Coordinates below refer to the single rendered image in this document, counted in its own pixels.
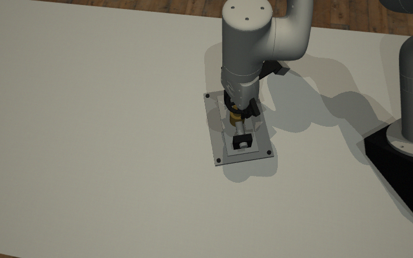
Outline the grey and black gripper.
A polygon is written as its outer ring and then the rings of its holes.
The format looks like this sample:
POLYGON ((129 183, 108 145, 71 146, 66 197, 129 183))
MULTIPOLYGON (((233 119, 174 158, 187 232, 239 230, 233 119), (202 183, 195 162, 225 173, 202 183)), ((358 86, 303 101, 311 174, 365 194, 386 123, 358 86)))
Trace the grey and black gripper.
POLYGON ((242 110, 241 119, 260 115, 256 104, 259 97, 259 76, 248 82, 237 82, 230 80, 221 67, 221 84, 225 89, 225 96, 229 95, 238 109, 242 110), (247 107, 248 105, 250 106, 247 107))

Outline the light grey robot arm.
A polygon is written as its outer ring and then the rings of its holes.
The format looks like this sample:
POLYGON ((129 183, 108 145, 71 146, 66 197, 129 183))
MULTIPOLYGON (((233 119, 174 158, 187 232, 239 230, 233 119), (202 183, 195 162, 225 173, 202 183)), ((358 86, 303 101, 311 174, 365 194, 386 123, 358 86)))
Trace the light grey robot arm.
MULTIPOLYGON (((413 0, 379 0, 388 10, 413 14, 413 0)), ((268 0, 227 0, 222 8, 222 68, 233 81, 285 75, 284 61, 300 59, 307 50, 313 0, 287 0, 284 17, 272 17, 268 0), (263 63, 263 61, 265 61, 263 63)), ((399 51, 401 118, 386 131, 395 150, 413 157, 413 36, 399 51), (401 122, 402 119, 402 122, 401 122)))

